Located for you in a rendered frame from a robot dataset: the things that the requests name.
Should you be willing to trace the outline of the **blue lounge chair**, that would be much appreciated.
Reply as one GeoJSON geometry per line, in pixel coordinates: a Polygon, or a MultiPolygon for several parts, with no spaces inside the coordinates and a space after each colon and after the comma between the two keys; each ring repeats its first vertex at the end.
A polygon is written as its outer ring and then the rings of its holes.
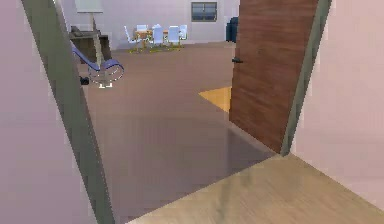
{"type": "MultiPolygon", "coordinates": [[[[96,62],[91,62],[74,44],[71,44],[72,52],[79,57],[88,66],[89,84],[91,82],[100,84],[102,77],[100,75],[100,68],[96,62]]],[[[102,63],[107,74],[107,80],[112,83],[121,79],[124,75],[123,65],[115,59],[109,59],[102,63]]]]}

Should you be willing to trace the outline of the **brown wooden room door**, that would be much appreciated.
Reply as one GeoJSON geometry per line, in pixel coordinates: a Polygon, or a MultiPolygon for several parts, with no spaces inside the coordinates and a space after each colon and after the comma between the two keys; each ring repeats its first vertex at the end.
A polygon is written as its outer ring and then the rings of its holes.
{"type": "Polygon", "coordinates": [[[229,120],[280,152],[319,0],[240,0],[229,120]]]}

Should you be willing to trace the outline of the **dark brown wooden desk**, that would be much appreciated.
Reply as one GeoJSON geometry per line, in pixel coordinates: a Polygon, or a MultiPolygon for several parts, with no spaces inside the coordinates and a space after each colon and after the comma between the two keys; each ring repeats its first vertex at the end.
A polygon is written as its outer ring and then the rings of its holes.
{"type": "MultiPolygon", "coordinates": [[[[71,31],[69,32],[69,38],[91,62],[97,61],[92,31],[81,31],[76,26],[72,26],[71,31]]],[[[104,59],[111,59],[111,50],[108,36],[101,34],[99,36],[99,40],[104,59]]]]}

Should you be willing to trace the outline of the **dark framed window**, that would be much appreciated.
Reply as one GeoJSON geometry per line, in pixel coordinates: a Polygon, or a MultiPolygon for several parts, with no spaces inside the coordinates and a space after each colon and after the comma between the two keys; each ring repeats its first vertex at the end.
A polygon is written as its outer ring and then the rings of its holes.
{"type": "Polygon", "coordinates": [[[191,21],[192,22],[215,22],[217,20],[216,2],[192,2],[191,21]]]}

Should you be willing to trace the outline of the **white floor lamp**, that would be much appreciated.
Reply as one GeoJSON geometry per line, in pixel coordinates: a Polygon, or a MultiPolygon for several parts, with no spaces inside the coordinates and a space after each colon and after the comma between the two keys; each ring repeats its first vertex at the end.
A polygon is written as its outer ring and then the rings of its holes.
{"type": "Polygon", "coordinates": [[[88,14],[90,17],[90,26],[92,27],[93,31],[93,42],[96,51],[96,63],[100,68],[100,75],[102,77],[99,87],[101,89],[112,88],[112,82],[107,80],[105,68],[102,66],[102,63],[104,62],[104,56],[99,39],[99,31],[97,30],[95,21],[95,14],[103,12],[101,0],[75,0],[75,6],[78,13],[88,14]]]}

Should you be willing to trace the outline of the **wooden dining table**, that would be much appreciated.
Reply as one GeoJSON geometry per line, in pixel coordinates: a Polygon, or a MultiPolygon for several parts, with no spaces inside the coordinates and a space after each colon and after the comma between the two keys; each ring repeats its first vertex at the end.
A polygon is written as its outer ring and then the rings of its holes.
{"type": "MultiPolygon", "coordinates": [[[[150,50],[150,47],[151,47],[150,39],[152,37],[152,32],[153,32],[153,30],[147,30],[145,32],[139,32],[139,31],[135,32],[135,35],[136,36],[139,35],[140,38],[142,39],[141,43],[142,43],[142,46],[143,46],[144,49],[149,49],[150,50]]],[[[163,44],[161,46],[159,46],[159,47],[156,47],[156,48],[163,47],[167,43],[168,31],[167,30],[163,30],[163,33],[164,33],[163,44]]]]}

